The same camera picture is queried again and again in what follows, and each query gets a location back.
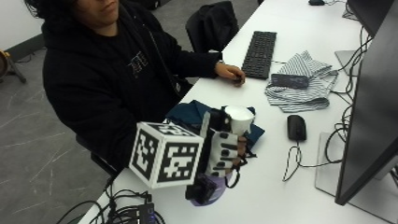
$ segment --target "black hoodie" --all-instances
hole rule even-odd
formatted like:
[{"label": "black hoodie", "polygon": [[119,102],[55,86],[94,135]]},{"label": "black hoodie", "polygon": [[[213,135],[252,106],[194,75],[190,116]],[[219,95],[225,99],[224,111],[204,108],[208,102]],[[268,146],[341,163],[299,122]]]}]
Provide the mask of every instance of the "black hoodie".
[{"label": "black hoodie", "polygon": [[[144,80],[150,83],[135,78],[119,52],[83,25],[54,32],[46,22],[43,34],[48,48],[44,86],[55,112],[87,141],[88,149],[122,169],[130,162],[138,122],[163,121],[160,116],[148,116],[148,105],[156,104],[166,115],[180,101],[168,74],[215,77],[221,55],[182,50],[152,13],[134,3],[122,3],[119,24],[148,59],[150,71],[158,77]],[[143,89],[160,85],[163,88]],[[158,102],[148,102],[152,91],[164,96]]]}]

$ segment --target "wall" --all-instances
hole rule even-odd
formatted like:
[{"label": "wall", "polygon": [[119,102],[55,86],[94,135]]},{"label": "wall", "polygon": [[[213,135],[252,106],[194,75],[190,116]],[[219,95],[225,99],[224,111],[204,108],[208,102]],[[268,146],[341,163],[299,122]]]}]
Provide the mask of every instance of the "wall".
[{"label": "wall", "polygon": [[0,0],[0,49],[10,49],[42,34],[43,20],[35,19],[24,0]]}]

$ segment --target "white box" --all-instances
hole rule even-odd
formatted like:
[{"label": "white box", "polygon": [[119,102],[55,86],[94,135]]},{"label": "white box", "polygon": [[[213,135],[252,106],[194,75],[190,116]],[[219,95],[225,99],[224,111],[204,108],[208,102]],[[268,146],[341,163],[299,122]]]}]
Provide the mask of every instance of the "white box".
[{"label": "white box", "polygon": [[138,123],[130,168],[151,189],[194,184],[203,141],[175,124]]}]

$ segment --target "white cup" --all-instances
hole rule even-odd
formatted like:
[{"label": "white cup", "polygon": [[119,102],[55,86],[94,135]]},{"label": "white cup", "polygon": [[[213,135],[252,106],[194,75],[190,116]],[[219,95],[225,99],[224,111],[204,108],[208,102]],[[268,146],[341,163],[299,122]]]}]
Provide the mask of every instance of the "white cup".
[{"label": "white cup", "polygon": [[251,133],[251,124],[255,120],[252,111],[244,106],[229,105],[225,107],[225,113],[232,117],[232,133],[239,136]]}]

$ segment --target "striped cloth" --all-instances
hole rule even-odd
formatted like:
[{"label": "striped cloth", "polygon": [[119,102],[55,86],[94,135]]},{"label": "striped cloth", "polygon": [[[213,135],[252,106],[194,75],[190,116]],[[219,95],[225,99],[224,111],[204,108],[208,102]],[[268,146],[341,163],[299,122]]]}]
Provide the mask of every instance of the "striped cloth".
[{"label": "striped cloth", "polygon": [[265,89],[271,105],[277,105],[285,113],[324,109],[329,106],[328,95],[336,83],[337,75],[331,75],[332,65],[316,61],[308,51],[296,54],[284,65],[279,74],[307,76],[308,89],[273,87],[272,79]]}]

